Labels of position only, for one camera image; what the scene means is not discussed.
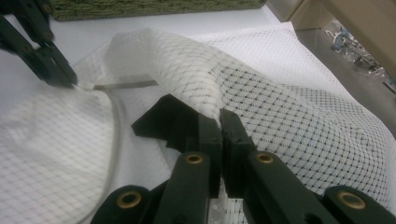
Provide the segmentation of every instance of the white cloth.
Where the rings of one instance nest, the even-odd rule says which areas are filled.
[[[8,215],[10,211],[4,213],[0,210],[0,217],[3,220],[6,217],[8,220],[6,223],[29,222],[32,217],[36,218],[36,223],[40,221],[73,223],[78,218],[87,216],[90,212],[88,210],[92,210],[97,205],[103,196],[101,193],[106,189],[106,178],[111,167],[110,158],[116,152],[110,144],[113,141],[119,143],[120,153],[130,150],[129,155],[133,156],[123,157],[121,154],[118,156],[120,163],[116,163],[114,176],[119,175],[119,177],[107,179],[112,181],[111,190],[125,184],[152,189],[161,183],[170,175],[177,153],[164,149],[161,141],[133,136],[129,122],[137,119],[138,114],[143,114],[155,103],[155,99],[165,92],[174,94],[200,113],[217,121],[219,121],[220,108],[225,107],[234,111],[240,116],[259,150],[275,152],[309,189],[317,193],[321,193],[331,185],[342,184],[362,190],[383,205],[388,205],[389,200],[393,200],[390,201],[391,203],[394,202],[394,197],[391,196],[392,194],[389,196],[388,191],[389,177],[392,173],[386,171],[387,168],[392,168],[391,164],[387,163],[387,159],[395,155],[394,139],[389,130],[378,118],[359,105],[329,70],[298,42],[289,23],[194,38],[207,45],[186,37],[152,30],[116,35],[110,42],[75,66],[79,78],[78,85],[83,89],[92,89],[95,85],[117,85],[152,79],[160,84],[157,88],[111,91],[109,95],[116,102],[118,111],[114,114],[119,115],[120,120],[111,119],[113,112],[109,100],[99,91],[61,91],[67,92],[65,95],[70,97],[67,97],[67,100],[59,100],[63,97],[54,97],[56,93],[43,88],[43,92],[48,91],[50,94],[32,96],[33,99],[53,98],[52,101],[41,104],[40,111],[55,110],[57,119],[47,122],[45,118],[48,114],[43,114],[42,119],[24,119],[22,129],[34,127],[29,133],[40,133],[36,139],[38,143],[42,143],[43,139],[48,141],[47,139],[57,135],[62,135],[64,138],[55,138],[56,141],[50,144],[38,145],[31,149],[25,144],[14,147],[20,138],[9,137],[13,144],[11,145],[8,139],[5,141],[4,137],[0,136],[0,147],[6,153],[16,153],[18,152],[16,148],[21,148],[23,150],[20,152],[25,153],[24,151],[29,150],[32,154],[36,154],[38,149],[52,153],[52,151],[56,152],[54,148],[63,146],[62,155],[66,153],[74,155],[72,153],[76,151],[83,153],[82,158],[85,160],[89,158],[88,155],[93,154],[101,159],[97,164],[100,168],[94,174],[94,177],[97,177],[95,179],[97,184],[90,181],[84,187],[95,186],[97,191],[87,200],[78,197],[72,205],[69,204],[71,207],[67,210],[54,208],[52,202],[73,198],[70,194],[54,196],[54,194],[42,193],[41,200],[34,198],[28,202],[29,208],[40,204],[40,209],[34,209],[33,214]],[[145,103],[144,99],[148,99],[150,103]],[[87,102],[94,106],[84,106]],[[19,117],[14,119],[12,114],[29,114],[35,105],[30,104],[30,107],[20,105],[11,113],[11,117],[6,117],[7,119],[2,121],[0,127],[2,135],[17,133],[13,130],[10,132],[3,124],[6,123],[8,127],[18,127],[20,119]],[[64,110],[64,105],[71,105],[73,109],[67,107],[67,110]],[[81,122],[75,123],[71,120],[81,120]],[[69,122],[75,126],[70,126],[70,129],[65,128],[69,127]],[[99,130],[98,126],[91,123],[101,123],[103,129]],[[120,139],[114,138],[115,131],[110,128],[118,123],[121,127]],[[104,141],[100,142],[103,143],[101,146],[95,145],[98,144],[96,138]],[[71,148],[78,150],[70,151],[69,145],[75,143],[76,139],[78,146]],[[146,157],[149,156],[153,156],[156,160],[147,160]],[[1,162],[2,169],[4,167],[7,167],[6,170],[15,169],[13,176],[16,176],[17,181],[5,182],[6,184],[2,182],[0,197],[6,197],[6,204],[12,203],[11,199],[15,203],[26,203],[24,195],[18,194],[18,188],[15,187],[28,189],[34,180],[40,178],[40,173],[33,174],[32,180],[26,183],[20,176],[24,177],[27,170],[32,169],[25,168],[24,162],[3,164]],[[46,172],[52,169],[46,164],[41,167]],[[9,173],[0,174],[2,177],[9,175]],[[122,180],[123,178],[120,177],[127,175],[130,176],[127,180]],[[67,175],[59,174],[59,176],[62,180],[63,176]],[[57,177],[40,180],[41,185],[45,185],[53,181],[57,182],[59,179]],[[69,179],[63,184],[78,189],[79,185],[76,183],[78,182],[75,179]],[[55,187],[59,190],[57,192],[62,192],[63,186],[55,185]],[[4,193],[5,188],[15,197],[7,198]],[[80,189],[80,192],[79,195],[85,195],[86,189]],[[226,203],[212,204],[210,220],[218,223],[243,222],[240,202],[230,203],[226,199],[223,201]],[[43,211],[47,211],[46,209],[52,214],[54,212],[52,210],[56,210],[59,215],[53,219],[45,217],[40,219],[40,214],[45,214]]]
[[[111,174],[115,120],[100,91],[42,84],[0,120],[1,223],[77,223]]]

